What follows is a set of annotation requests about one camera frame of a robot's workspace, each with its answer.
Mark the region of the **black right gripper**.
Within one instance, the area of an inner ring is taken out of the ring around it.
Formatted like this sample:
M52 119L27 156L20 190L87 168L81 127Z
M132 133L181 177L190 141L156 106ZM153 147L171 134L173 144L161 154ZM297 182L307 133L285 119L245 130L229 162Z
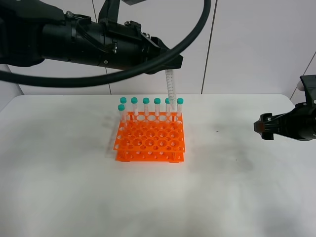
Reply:
M261 133L263 140L274 140L274 134L299 141L310 141L316 138L316 106L300 103L295 108L280 115L266 113L254 122L254 131Z

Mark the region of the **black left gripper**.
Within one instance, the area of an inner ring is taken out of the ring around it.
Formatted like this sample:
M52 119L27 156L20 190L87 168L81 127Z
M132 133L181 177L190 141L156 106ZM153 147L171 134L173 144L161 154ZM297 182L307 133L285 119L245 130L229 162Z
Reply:
M148 38L141 24L128 21L124 25L102 19L96 23L90 17L72 19L71 61L84 65L128 70L170 51L158 37ZM183 56L151 68L146 74L180 69Z

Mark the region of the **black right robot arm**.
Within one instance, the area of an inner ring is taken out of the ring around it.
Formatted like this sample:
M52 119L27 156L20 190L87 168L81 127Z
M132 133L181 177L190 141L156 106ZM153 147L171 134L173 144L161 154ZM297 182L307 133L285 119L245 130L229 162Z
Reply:
M299 103L284 114L265 113L254 122L254 131L263 140L274 140L275 135L298 141L311 141L316 138L316 107Z

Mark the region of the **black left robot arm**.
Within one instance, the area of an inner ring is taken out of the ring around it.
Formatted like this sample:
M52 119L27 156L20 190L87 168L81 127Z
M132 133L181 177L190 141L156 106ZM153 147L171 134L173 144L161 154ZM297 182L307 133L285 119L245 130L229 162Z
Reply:
M128 70L169 51L134 21L118 23L119 1L104 2L93 22L39 0L0 3L0 61L31 67L45 59Z

